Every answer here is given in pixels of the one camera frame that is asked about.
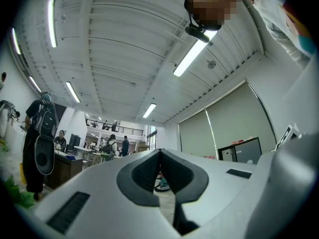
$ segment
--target fluorescent light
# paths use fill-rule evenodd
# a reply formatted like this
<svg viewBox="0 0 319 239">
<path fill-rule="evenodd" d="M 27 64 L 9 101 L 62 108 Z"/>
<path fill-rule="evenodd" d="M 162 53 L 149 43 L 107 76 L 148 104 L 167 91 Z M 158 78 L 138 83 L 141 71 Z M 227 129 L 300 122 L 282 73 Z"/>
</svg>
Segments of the fluorescent light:
<svg viewBox="0 0 319 239">
<path fill-rule="evenodd" d="M 211 40 L 215 35 L 217 34 L 217 31 L 206 31 L 205 35 L 209 37 L 209 40 Z M 183 60 L 180 62 L 180 64 L 176 67 L 174 70 L 174 75 L 181 76 L 183 72 L 186 71 L 186 69 L 190 66 L 190 64 L 194 61 L 194 59 L 200 54 L 200 52 L 205 48 L 207 43 L 202 42 L 201 40 L 197 40 L 194 46 L 188 51 L 186 56 L 183 58 Z"/>
<path fill-rule="evenodd" d="M 39 86 L 35 83 L 34 79 L 32 76 L 29 76 L 30 80 L 32 81 L 32 83 L 35 85 L 35 87 L 42 93 L 41 89 L 39 88 Z"/>
<path fill-rule="evenodd" d="M 14 44 L 14 48 L 16 53 L 18 53 L 19 55 L 21 54 L 19 45 L 18 45 L 18 41 L 16 40 L 16 35 L 15 35 L 15 30 L 14 28 L 12 29 L 12 39 L 13 39 L 13 44 Z"/>
<path fill-rule="evenodd" d="M 69 90 L 70 90 L 72 96 L 74 97 L 75 101 L 77 101 L 78 103 L 80 103 L 81 101 L 80 101 L 80 99 L 78 98 L 78 96 L 76 95 L 76 93 L 75 93 L 75 91 L 74 91 L 74 89 L 73 89 L 71 83 L 70 83 L 70 82 L 66 82 L 66 85 L 68 86 L 68 88 L 69 88 Z"/>
<path fill-rule="evenodd" d="M 150 115 L 150 113 L 154 110 L 155 107 L 156 107 L 156 104 L 151 103 L 150 107 L 148 108 L 148 110 L 144 114 L 143 118 L 147 118 Z"/>
<path fill-rule="evenodd" d="M 51 45 L 53 48 L 55 48 L 56 39 L 55 39 L 55 30 L 54 30 L 54 0 L 48 1 L 48 23 L 49 23 Z"/>
</svg>

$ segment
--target black hair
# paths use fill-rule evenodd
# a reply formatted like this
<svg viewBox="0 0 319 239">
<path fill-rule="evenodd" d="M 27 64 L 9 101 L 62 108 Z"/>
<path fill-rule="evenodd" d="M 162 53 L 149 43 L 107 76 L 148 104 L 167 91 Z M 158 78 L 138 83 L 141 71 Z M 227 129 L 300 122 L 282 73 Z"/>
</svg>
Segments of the black hair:
<svg viewBox="0 0 319 239">
<path fill-rule="evenodd" d="M 115 140 L 115 134 L 111 134 L 110 135 L 110 138 L 108 139 L 108 143 L 107 144 L 109 144 L 109 141 L 111 141 L 111 140 Z"/>
</svg>

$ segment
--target green plant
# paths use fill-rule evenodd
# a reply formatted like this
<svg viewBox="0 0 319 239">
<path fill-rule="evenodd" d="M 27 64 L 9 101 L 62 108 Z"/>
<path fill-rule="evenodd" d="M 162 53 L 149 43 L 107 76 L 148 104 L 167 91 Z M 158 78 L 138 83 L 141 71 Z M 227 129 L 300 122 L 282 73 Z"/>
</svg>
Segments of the green plant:
<svg viewBox="0 0 319 239">
<path fill-rule="evenodd" d="M 20 192 L 18 185 L 14 184 L 12 175 L 3 183 L 3 185 L 14 204 L 21 205 L 27 209 L 34 205 L 33 193 L 27 191 Z"/>
</svg>

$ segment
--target white pillar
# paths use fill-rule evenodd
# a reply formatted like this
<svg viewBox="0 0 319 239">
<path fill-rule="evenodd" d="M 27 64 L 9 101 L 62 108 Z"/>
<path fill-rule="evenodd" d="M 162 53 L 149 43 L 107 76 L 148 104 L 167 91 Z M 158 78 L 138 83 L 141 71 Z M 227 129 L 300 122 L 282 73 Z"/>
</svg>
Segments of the white pillar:
<svg viewBox="0 0 319 239">
<path fill-rule="evenodd" d="M 101 137 L 102 137 L 102 133 L 99 133 L 98 144 L 96 145 L 97 148 L 100 147 Z"/>
</svg>

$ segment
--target glass railing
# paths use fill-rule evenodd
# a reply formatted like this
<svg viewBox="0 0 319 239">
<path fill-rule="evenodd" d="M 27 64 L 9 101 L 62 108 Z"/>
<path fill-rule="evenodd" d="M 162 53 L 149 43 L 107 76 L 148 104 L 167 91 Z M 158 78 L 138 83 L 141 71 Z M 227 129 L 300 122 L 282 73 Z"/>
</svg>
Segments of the glass railing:
<svg viewBox="0 0 319 239">
<path fill-rule="evenodd" d="M 118 133 L 124 133 L 124 134 L 133 134 L 133 135 L 140 135 L 143 136 L 143 130 L 141 129 L 135 129 L 135 128 L 129 128 L 129 127 L 122 127 L 122 126 L 114 126 L 112 124 L 105 124 L 103 122 L 91 120 L 91 119 L 85 119 L 86 125 L 93 127 L 93 128 L 98 128 L 106 131 L 113 131 L 113 132 L 118 132 Z"/>
</svg>

